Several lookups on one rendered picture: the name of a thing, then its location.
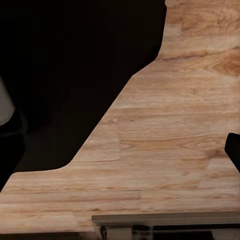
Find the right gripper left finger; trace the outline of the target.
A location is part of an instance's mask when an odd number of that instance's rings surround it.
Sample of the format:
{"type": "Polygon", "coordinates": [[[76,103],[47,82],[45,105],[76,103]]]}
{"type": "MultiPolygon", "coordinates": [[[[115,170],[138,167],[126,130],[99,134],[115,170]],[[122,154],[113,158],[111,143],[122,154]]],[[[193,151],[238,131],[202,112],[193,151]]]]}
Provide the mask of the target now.
{"type": "Polygon", "coordinates": [[[25,153],[21,133],[0,138],[0,192],[25,153]]]}

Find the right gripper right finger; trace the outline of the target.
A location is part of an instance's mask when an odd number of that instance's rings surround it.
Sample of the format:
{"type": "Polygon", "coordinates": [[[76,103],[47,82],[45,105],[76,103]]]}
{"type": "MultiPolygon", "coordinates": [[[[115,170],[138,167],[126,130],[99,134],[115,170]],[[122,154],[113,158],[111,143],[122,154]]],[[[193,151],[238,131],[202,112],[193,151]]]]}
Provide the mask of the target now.
{"type": "Polygon", "coordinates": [[[224,150],[240,172],[240,134],[229,133],[224,150]]]}

